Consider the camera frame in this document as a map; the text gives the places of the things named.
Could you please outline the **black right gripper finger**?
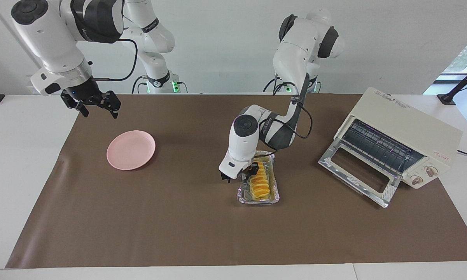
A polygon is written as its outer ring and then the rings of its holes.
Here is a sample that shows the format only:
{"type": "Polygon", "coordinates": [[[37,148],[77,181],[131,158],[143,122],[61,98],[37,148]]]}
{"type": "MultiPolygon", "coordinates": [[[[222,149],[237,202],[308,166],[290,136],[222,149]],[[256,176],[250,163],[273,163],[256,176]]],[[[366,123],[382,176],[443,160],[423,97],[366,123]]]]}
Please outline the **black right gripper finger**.
{"type": "Polygon", "coordinates": [[[102,94],[102,108],[109,111],[114,119],[118,118],[121,102],[113,91],[102,94]]]}
{"type": "Polygon", "coordinates": [[[60,96],[67,108],[77,110],[85,118],[89,116],[89,110],[86,108],[83,101],[76,101],[68,94],[67,90],[63,90],[60,96]]]}

